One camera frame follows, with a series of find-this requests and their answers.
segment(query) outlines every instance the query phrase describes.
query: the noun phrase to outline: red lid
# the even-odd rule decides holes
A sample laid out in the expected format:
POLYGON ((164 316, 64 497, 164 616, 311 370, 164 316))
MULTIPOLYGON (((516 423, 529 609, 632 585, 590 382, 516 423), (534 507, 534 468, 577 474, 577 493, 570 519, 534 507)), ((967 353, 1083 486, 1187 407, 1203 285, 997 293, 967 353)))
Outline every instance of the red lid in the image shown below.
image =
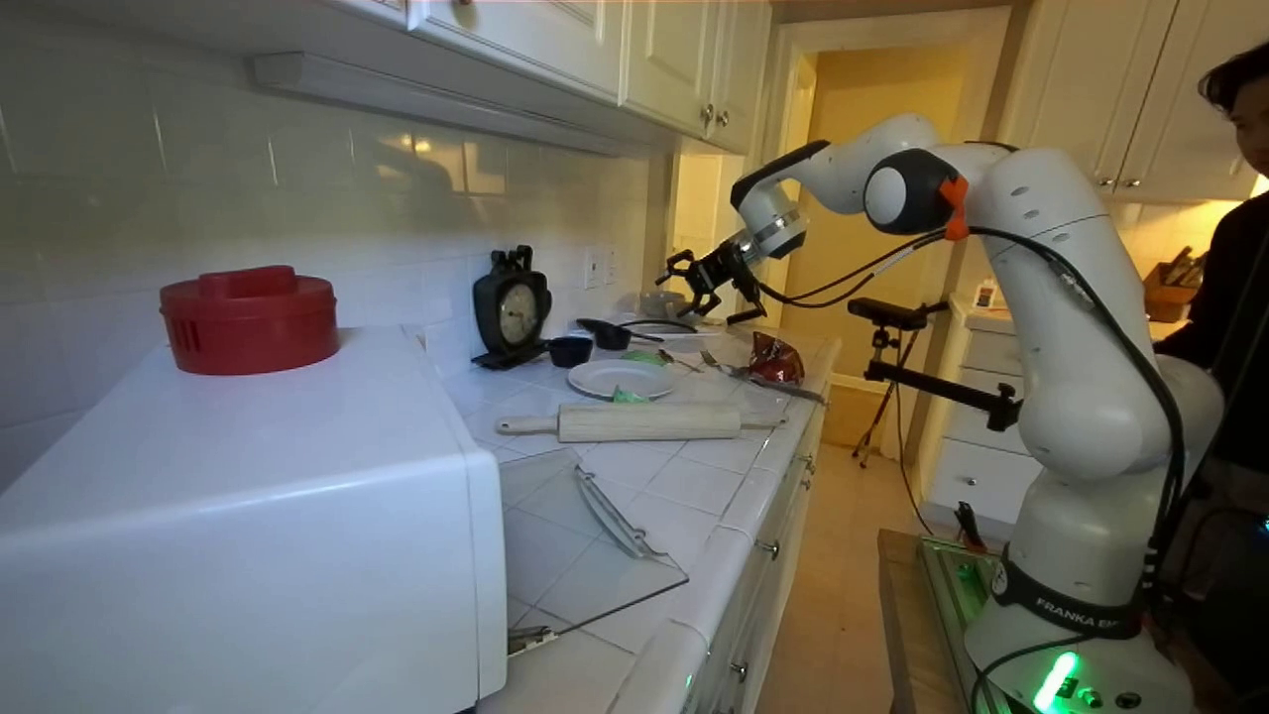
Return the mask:
POLYGON ((289 264, 164 285, 167 341, 192 371, 273 371, 339 353, 334 289, 289 264))

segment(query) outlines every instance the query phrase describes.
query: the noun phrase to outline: plate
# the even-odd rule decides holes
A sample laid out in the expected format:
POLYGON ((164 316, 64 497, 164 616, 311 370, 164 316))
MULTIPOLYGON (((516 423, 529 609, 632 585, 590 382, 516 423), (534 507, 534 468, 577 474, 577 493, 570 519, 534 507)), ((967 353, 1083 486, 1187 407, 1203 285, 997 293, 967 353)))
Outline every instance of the plate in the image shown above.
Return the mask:
POLYGON ((569 384, 595 402, 663 402, 676 387, 649 361, 587 361, 569 370, 569 384))

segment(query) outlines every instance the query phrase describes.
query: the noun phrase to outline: white appliance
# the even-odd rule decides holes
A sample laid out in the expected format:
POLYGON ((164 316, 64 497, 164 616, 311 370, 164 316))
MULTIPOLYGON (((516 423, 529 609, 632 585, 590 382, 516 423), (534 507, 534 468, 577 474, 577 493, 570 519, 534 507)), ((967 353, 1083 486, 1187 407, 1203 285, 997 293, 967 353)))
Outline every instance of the white appliance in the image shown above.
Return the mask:
POLYGON ((0 493, 0 711, 419 714, 508 681, 501 468, 425 349, 148 357, 0 493))

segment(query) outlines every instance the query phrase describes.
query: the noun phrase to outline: ceiling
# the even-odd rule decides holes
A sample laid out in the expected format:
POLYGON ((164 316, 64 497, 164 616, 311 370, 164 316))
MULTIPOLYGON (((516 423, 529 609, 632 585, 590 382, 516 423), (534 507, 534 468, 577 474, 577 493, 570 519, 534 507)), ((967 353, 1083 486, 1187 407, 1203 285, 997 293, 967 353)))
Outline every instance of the ceiling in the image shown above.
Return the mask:
POLYGON ((957 13, 1020 0, 775 0, 783 24, 823 24, 845 16, 957 13))

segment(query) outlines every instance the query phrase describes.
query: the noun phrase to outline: tile backsplash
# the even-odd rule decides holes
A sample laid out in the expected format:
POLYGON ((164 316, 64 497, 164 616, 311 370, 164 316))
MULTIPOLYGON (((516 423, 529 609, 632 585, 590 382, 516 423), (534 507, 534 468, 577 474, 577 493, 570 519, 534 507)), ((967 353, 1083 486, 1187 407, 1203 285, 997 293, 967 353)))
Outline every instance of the tile backsplash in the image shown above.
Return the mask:
POLYGON ((534 247, 553 333, 645 289, 663 213, 657 153, 261 94, 233 57, 0 6, 0 486, 164 345, 171 281, 287 263, 462 370, 489 250, 534 247))

